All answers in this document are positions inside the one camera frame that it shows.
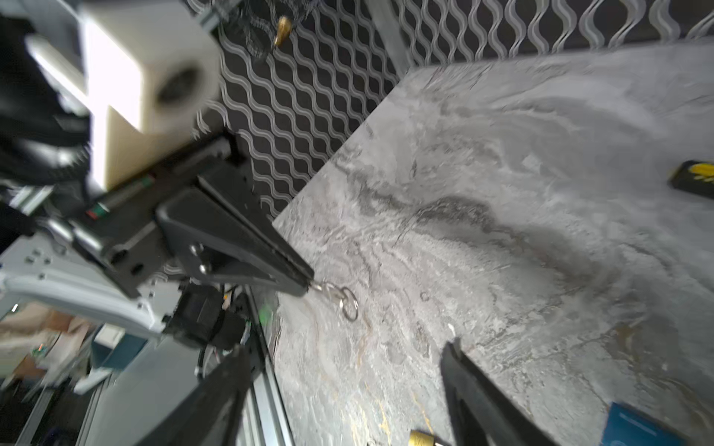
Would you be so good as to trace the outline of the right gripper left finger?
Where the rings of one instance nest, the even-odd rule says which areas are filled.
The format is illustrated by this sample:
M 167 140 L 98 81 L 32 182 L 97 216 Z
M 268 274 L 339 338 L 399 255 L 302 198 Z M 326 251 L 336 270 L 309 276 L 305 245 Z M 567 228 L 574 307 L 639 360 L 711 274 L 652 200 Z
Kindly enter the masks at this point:
M 139 445 L 235 445 L 247 393 L 260 368 L 239 346 Z

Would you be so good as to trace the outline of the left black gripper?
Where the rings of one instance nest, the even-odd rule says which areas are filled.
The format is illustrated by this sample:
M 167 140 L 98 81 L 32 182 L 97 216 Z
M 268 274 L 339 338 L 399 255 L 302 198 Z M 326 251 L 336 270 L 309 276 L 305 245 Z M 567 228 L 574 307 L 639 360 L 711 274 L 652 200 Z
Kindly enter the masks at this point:
M 172 254 L 201 282 L 302 297 L 314 272 L 263 213 L 251 168 L 234 132 L 197 139 L 67 217 L 72 247 L 128 298 Z

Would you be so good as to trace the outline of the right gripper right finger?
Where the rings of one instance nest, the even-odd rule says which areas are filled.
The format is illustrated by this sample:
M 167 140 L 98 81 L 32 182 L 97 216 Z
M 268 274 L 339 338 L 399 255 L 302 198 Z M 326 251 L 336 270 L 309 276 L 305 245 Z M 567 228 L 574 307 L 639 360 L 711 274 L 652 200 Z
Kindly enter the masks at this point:
M 447 342 L 440 371 L 455 445 L 553 445 L 461 350 Z

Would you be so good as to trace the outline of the blue padlock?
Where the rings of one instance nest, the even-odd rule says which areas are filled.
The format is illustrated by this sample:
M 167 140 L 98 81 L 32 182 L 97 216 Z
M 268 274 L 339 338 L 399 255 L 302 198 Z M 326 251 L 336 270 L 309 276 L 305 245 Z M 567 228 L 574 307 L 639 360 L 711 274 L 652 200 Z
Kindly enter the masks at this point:
M 684 446 L 679 433 L 619 403 L 610 407 L 600 445 L 602 446 Z

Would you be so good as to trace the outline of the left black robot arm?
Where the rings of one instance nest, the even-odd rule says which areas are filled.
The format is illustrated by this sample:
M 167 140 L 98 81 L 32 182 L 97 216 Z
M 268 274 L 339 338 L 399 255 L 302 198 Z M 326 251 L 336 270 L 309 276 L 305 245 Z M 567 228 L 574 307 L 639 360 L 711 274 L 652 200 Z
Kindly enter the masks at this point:
M 263 215 L 234 133 L 191 138 L 219 83 L 213 38 L 173 3 L 89 5 L 81 22 L 88 116 L 61 108 L 2 23 L 2 174 L 54 185 L 104 161 L 102 195 L 66 221 L 74 248 L 127 297 L 169 260 L 207 284 L 304 295 L 313 271 Z

